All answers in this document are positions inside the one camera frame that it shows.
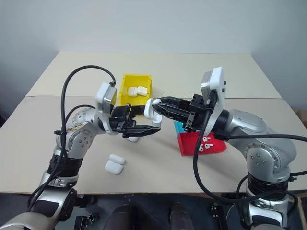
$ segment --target black cable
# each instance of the black cable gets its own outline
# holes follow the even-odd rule
[[[236,188],[236,198],[239,198],[240,188],[241,188],[243,182],[244,182],[247,178],[248,178],[248,175],[246,175],[245,177],[243,177],[243,178],[241,179],[241,181],[239,182],[238,187]]]
[[[76,109],[79,109],[79,108],[81,108],[81,107],[90,107],[90,108],[92,108],[92,109],[95,109],[94,106],[91,106],[91,105],[89,105],[89,104],[81,104],[81,105],[78,105],[78,106],[74,107],[72,110],[70,110],[70,112],[66,115],[66,117],[65,117],[65,123],[68,122],[68,119],[69,119],[69,117],[71,116],[71,114],[72,114]]]
[[[222,137],[223,140],[230,140],[230,139],[254,139],[254,138],[279,138],[279,139],[293,139],[293,140],[300,140],[307,142],[307,137],[298,136],[298,135],[290,135],[290,134],[264,134],[264,135],[239,135],[239,136],[228,136],[224,135],[223,133],[217,133],[217,136]],[[307,175],[307,170],[301,172],[293,172],[290,176],[302,176]]]
[[[306,171],[301,171],[301,172],[290,173],[290,176],[302,176],[302,175],[307,175],[307,170]]]
[[[238,136],[224,136],[225,140],[230,139],[263,139],[263,138],[279,138],[279,139],[292,139],[307,142],[307,138],[298,135],[290,134],[260,134],[260,135],[238,135]]]
[[[209,118],[210,118],[210,114],[211,114],[211,112],[209,110],[205,112],[204,121],[203,121],[201,130],[200,130],[200,134],[199,134],[197,142],[196,142],[196,146],[195,146],[195,150],[194,150],[194,155],[193,155],[194,176],[195,176],[195,179],[196,179],[197,184],[199,185],[199,187],[207,195],[209,195],[210,197],[212,197],[212,198],[214,198],[216,200],[219,200],[221,202],[224,202],[224,203],[229,203],[229,204],[238,204],[238,203],[242,203],[242,202],[251,202],[251,201],[257,200],[259,198],[264,198],[264,197],[269,196],[269,195],[274,194],[274,193],[284,193],[284,191],[282,191],[282,190],[272,190],[272,191],[267,191],[267,192],[260,193],[258,195],[250,196],[250,197],[247,197],[247,198],[244,198],[244,199],[228,199],[228,198],[224,198],[224,197],[220,197],[218,195],[215,195],[214,193],[210,192],[203,185],[203,183],[202,183],[202,181],[200,179],[199,173],[198,173],[197,161],[198,161],[198,152],[199,152],[199,148],[200,148],[200,145],[201,145],[201,140],[202,140],[203,134],[205,132],[206,126],[208,124],[208,121],[209,121]]]
[[[42,192],[44,191],[44,189],[47,187],[47,185],[50,183],[50,181],[52,181],[53,179],[55,179],[59,174],[60,172],[56,172],[56,169],[58,169],[59,167],[59,162],[57,163],[56,167],[55,167],[55,170],[53,171],[53,173],[49,176],[49,178],[47,179],[47,181],[43,184],[41,184],[34,192],[31,193],[30,195],[30,198],[28,199],[28,212],[31,211],[34,203],[37,201],[37,199],[39,198],[39,196],[42,194]]]
[[[292,196],[293,197],[293,205],[291,206],[291,208],[288,210],[288,216],[291,216],[295,210],[295,208],[297,207],[297,204],[298,204],[298,198],[297,196],[293,193],[293,192],[290,192],[290,191],[287,191],[286,192],[288,195]]]
[[[63,89],[62,89],[62,94],[61,94],[61,121],[62,121],[62,128],[61,128],[61,134],[60,134],[60,140],[61,140],[61,146],[65,146],[66,145],[66,117],[65,117],[65,96],[66,96],[66,90],[67,90],[67,86],[69,81],[71,80],[71,78],[79,71],[83,70],[83,69],[100,69],[104,72],[106,72],[107,74],[109,74],[112,78],[112,82],[110,82],[110,85],[113,87],[116,84],[116,80],[114,75],[107,69],[100,67],[100,66],[95,66],[95,65],[88,65],[88,66],[82,66],[79,67],[77,69],[75,69],[73,72],[70,73],[70,75],[68,75],[67,79],[64,82],[63,85]],[[42,184],[41,188],[37,188],[37,194],[33,194],[32,199],[30,201],[30,205],[28,207],[28,211],[30,211],[34,205],[34,203],[36,202],[36,200],[39,198],[39,196],[42,194],[42,192],[44,191],[44,189],[48,186],[48,184],[50,183],[50,181],[52,181],[58,174],[57,170],[62,162],[63,159],[67,158],[67,151],[66,148],[61,148],[61,153],[60,153],[60,158],[59,161],[57,162],[54,171],[51,173],[51,175],[49,176],[49,178],[47,179],[47,181]]]

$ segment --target black cylinder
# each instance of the black cylinder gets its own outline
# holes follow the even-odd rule
[[[60,159],[59,155],[52,156],[47,170],[49,174],[53,173],[59,159]],[[58,168],[58,170],[61,170],[61,173],[58,176],[71,177],[78,175],[78,171],[81,167],[82,160],[83,159],[75,159],[75,158],[62,159],[61,164],[59,165]]]
[[[254,195],[258,195],[263,192],[268,192],[272,190],[287,191],[288,181],[272,183],[267,181],[262,181],[248,174],[248,188]],[[286,196],[285,193],[274,193],[263,198],[264,200],[281,200]]]
[[[227,125],[227,120],[229,117],[229,112],[227,110],[223,110],[219,117],[217,118],[212,131],[224,131]]]

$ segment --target metal bracket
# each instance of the metal bracket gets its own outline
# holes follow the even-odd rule
[[[74,230],[84,230],[90,224],[93,224],[96,220],[99,219],[98,213],[92,213],[88,216],[77,216],[75,221]]]
[[[110,135],[117,135],[112,131],[109,118],[116,102],[117,89],[107,83],[103,83],[96,95],[96,120],[99,118],[104,126],[105,131]]]
[[[189,116],[188,116],[188,120],[186,122],[186,126],[184,128],[184,131],[186,132],[191,132],[193,131],[193,121],[194,121],[194,116],[195,116],[195,112],[190,112]]]
[[[213,113],[208,121],[208,125],[204,133],[205,136],[211,132],[217,118],[225,107],[225,85],[226,81],[222,67],[217,67],[210,72],[206,72],[202,78],[201,93],[205,102],[210,100],[210,93],[212,90],[216,90],[217,92],[217,101]]]
[[[219,230],[228,230],[223,206],[218,205],[217,203],[212,203],[209,211],[211,212],[212,217],[216,219]]]

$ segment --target black floor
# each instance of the black floor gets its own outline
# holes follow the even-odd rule
[[[88,215],[98,212],[100,219],[86,230],[103,229],[107,218],[117,207],[123,204],[134,204],[138,207],[139,218],[146,223],[147,230],[167,230],[168,208],[174,202],[182,203],[189,212],[195,230],[218,230],[216,220],[212,218],[208,206],[212,199],[200,198],[181,194],[141,194],[141,195],[99,195],[97,203],[87,208],[73,210],[72,216],[66,222],[60,222],[56,230],[72,230],[76,216]],[[26,210],[26,196],[17,194],[0,195],[0,225]],[[243,230],[239,223],[239,216],[235,207],[228,215],[227,224],[229,230]],[[300,217],[297,210],[289,218],[292,230],[302,230]]]

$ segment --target silver robot arm segment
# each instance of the silver robot arm segment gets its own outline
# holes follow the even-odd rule
[[[225,131],[231,136],[277,134],[257,115],[236,109],[229,111]],[[248,172],[259,180],[277,183],[289,179],[289,163],[296,157],[296,148],[288,139],[230,139],[246,158]]]
[[[66,127],[66,143],[62,146],[60,135],[56,136],[54,154],[49,168],[43,174],[42,186],[56,169],[62,148],[67,157],[62,158],[55,179],[48,183],[41,195],[33,202],[29,212],[22,213],[0,227],[5,230],[52,230],[59,221],[67,220],[72,212],[77,196],[73,186],[79,178],[79,168],[87,150],[98,134],[123,134],[123,138],[141,137],[160,130],[158,127],[136,125],[133,119],[142,114],[142,108],[130,104],[114,107],[116,88],[103,83],[96,96],[96,109],[83,109]]]

